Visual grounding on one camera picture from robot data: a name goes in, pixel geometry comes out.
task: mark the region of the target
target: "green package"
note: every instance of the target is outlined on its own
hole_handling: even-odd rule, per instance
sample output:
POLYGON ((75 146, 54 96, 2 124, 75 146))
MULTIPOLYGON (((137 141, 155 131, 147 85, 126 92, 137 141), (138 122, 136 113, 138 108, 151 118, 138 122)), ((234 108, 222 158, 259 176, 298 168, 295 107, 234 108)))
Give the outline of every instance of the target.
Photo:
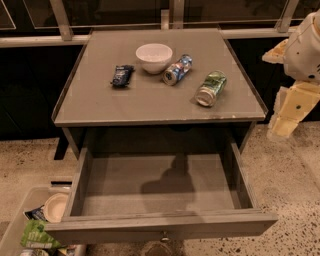
POLYGON ((28 220, 21 238, 21 245, 27 248, 39 249, 63 247, 57 240, 44 231, 46 223, 43 220, 28 220))

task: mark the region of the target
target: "green can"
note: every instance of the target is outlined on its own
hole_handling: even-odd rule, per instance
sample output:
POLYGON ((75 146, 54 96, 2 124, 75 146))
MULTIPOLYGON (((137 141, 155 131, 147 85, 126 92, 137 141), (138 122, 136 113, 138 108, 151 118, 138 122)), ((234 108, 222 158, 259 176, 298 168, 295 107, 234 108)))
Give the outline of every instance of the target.
POLYGON ((207 75, 195 94, 197 102, 205 107, 212 107, 227 83, 225 74, 219 70, 207 75))

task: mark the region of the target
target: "black wall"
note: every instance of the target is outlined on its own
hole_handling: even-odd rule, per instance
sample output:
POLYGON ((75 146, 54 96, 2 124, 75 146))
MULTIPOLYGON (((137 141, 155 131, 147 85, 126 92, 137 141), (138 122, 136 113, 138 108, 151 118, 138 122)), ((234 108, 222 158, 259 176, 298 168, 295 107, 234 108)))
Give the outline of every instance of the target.
POLYGON ((60 135, 51 114, 81 47, 0 49, 0 139, 60 135))
MULTIPOLYGON (((281 38, 229 40, 238 59, 273 114, 280 86, 293 79, 280 64, 261 60, 281 38)), ((51 120, 53 108, 82 46, 0 49, 0 139, 29 139, 60 136, 51 120)), ((320 120, 320 104, 306 117, 320 120)))

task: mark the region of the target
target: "white bowl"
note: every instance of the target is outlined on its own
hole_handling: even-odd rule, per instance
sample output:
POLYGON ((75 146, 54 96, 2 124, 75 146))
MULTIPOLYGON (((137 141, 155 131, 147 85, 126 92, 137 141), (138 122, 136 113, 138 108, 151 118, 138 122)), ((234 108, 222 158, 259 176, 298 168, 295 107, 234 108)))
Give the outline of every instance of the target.
POLYGON ((172 58, 172 50, 164 44, 145 44, 136 51, 142 68, 150 74, 159 74, 166 69, 172 58))

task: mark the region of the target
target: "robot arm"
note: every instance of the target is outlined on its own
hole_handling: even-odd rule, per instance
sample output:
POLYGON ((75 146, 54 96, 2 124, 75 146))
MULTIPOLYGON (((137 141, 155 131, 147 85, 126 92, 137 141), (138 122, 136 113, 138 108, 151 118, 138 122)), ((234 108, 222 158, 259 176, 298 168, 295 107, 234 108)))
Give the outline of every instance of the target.
POLYGON ((320 100, 320 10, 262 59, 283 64, 296 80, 289 89, 280 88, 269 123, 269 138, 288 138, 320 100))

